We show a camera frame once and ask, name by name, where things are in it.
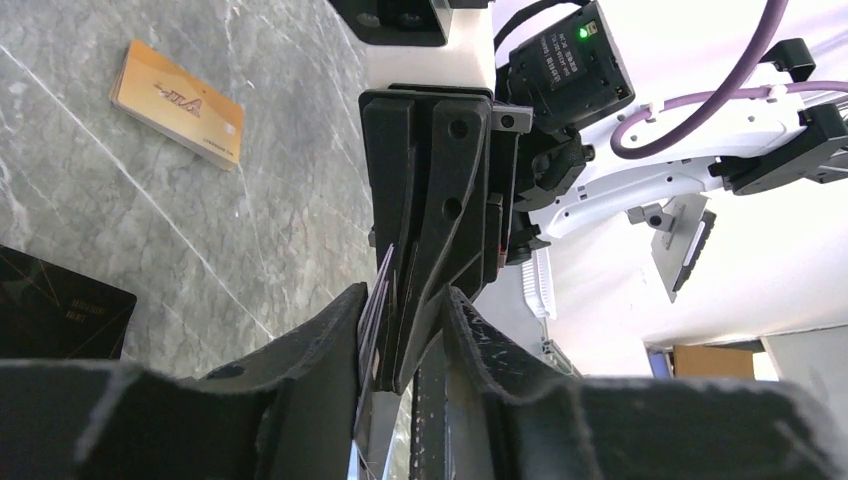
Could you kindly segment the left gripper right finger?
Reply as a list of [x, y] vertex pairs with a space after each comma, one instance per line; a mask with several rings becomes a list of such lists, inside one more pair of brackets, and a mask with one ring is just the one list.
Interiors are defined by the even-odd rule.
[[847, 441], [800, 387], [573, 378], [440, 294], [460, 479], [843, 479]]

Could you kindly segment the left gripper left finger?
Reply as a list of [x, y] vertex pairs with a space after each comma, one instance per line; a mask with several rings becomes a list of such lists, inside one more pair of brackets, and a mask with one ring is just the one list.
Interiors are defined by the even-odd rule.
[[119, 361], [1, 365], [5, 479], [343, 479], [359, 390], [350, 285], [201, 379]]

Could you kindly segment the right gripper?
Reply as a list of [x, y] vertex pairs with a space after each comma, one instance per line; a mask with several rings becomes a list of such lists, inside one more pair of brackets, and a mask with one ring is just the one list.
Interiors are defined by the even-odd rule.
[[[423, 318], [448, 257], [479, 166], [491, 104], [482, 97], [448, 98], [432, 110], [429, 176], [421, 225], [410, 263], [410, 201], [414, 191], [418, 109], [403, 97], [362, 97], [360, 115], [372, 194], [373, 246], [382, 262], [394, 247], [394, 305], [402, 318], [394, 367], [394, 388], [406, 388], [428, 343], [432, 322]], [[530, 214], [565, 195], [595, 158], [595, 148], [567, 126], [560, 138], [534, 126], [516, 137], [507, 191], [501, 253], [519, 265], [551, 245]]]

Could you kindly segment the black VIP credit card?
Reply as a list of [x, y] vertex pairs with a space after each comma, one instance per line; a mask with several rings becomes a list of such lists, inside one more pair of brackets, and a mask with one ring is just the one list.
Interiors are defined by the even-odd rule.
[[364, 392], [373, 378], [373, 357], [376, 349], [376, 337], [380, 328], [380, 318], [386, 303], [391, 277], [391, 262], [395, 245], [390, 244], [378, 269], [373, 288], [369, 293], [360, 316], [358, 333], [358, 374], [360, 391]]

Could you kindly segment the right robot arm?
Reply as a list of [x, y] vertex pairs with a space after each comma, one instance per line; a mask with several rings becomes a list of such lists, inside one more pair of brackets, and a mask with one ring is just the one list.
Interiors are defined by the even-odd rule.
[[713, 214], [707, 192], [745, 196], [825, 168], [847, 143], [836, 106], [805, 106], [814, 81], [800, 38], [773, 41], [770, 1], [745, 52], [714, 91], [636, 105], [621, 44], [599, 1], [525, 40], [504, 65], [506, 35], [485, 1], [387, 1], [368, 45], [359, 108], [376, 250], [389, 302], [361, 334], [376, 379], [399, 390], [432, 329], [425, 304], [443, 286], [478, 295], [504, 268], [616, 214], [655, 230], [670, 296], [686, 281]]

